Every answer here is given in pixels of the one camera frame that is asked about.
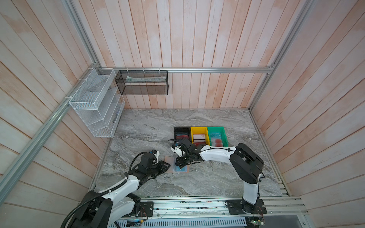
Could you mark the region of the tan leather card holder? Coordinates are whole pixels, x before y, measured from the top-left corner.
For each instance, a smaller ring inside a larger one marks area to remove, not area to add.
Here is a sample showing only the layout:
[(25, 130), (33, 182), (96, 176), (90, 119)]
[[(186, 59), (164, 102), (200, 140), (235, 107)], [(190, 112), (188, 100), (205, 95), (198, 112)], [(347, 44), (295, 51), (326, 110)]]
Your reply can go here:
[(164, 161), (170, 164), (170, 168), (166, 171), (166, 173), (188, 173), (189, 172), (189, 166), (184, 166), (183, 168), (180, 168), (178, 165), (176, 165), (176, 158), (171, 156), (166, 156), (164, 158)]

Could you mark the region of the teal credit card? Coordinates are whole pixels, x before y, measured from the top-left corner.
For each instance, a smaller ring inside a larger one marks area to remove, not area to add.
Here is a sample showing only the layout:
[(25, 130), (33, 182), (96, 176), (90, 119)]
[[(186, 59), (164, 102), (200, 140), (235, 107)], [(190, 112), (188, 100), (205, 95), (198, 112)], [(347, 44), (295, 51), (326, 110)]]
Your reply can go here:
[(180, 168), (179, 166), (174, 166), (174, 172), (175, 173), (187, 173), (187, 172), (189, 172), (189, 166), (185, 166), (183, 168)]

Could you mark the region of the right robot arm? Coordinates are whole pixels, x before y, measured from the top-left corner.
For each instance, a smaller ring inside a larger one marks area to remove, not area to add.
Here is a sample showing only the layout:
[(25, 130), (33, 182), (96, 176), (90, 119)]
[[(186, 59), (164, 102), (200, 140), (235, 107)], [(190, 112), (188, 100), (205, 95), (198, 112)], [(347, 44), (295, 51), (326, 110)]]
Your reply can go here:
[(175, 165), (179, 168), (204, 161), (231, 164), (243, 180), (242, 207), (246, 211), (255, 208), (259, 200), (259, 183), (265, 178), (264, 161), (246, 144), (233, 147), (196, 146), (189, 140), (181, 140), (173, 143), (171, 150), (178, 155)]

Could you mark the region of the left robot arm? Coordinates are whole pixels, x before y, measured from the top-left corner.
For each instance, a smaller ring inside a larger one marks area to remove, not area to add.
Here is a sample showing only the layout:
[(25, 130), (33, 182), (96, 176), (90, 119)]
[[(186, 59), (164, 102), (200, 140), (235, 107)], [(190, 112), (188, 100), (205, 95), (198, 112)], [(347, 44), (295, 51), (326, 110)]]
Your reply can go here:
[(140, 198), (133, 194), (147, 181), (171, 167), (158, 161), (158, 151), (139, 153), (131, 162), (126, 177), (112, 187), (89, 191), (61, 224), (62, 228), (106, 228), (130, 213), (139, 215)]

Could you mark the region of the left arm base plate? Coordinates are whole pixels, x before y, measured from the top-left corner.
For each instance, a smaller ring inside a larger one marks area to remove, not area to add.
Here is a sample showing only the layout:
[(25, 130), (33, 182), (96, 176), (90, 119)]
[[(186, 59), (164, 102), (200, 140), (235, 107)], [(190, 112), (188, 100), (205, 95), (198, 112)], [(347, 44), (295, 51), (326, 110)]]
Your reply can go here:
[(154, 202), (146, 201), (137, 203), (132, 212), (124, 216), (124, 218), (149, 218), (153, 216)]

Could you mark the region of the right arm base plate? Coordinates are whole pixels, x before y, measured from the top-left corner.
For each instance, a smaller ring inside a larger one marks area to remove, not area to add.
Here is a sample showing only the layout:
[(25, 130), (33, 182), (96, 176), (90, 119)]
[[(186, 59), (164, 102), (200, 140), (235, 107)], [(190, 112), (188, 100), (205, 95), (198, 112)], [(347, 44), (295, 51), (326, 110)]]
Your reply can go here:
[(229, 199), (225, 201), (225, 205), (230, 215), (267, 214), (267, 209), (262, 199), (258, 199), (254, 205), (246, 202), (244, 199)]

